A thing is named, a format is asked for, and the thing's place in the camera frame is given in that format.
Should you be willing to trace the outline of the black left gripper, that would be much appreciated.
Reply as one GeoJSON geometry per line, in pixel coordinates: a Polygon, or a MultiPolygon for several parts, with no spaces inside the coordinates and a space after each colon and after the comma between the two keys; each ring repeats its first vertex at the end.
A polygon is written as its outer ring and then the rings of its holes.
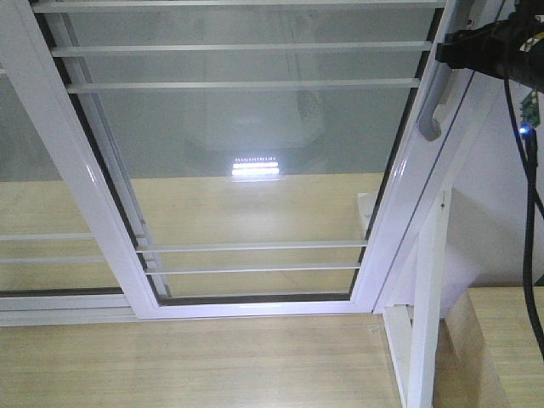
{"type": "Polygon", "coordinates": [[[517,1],[505,20],[487,29],[459,30],[445,35],[435,59],[451,69],[471,69],[498,79],[511,79],[543,90],[542,1],[517,1]]]}

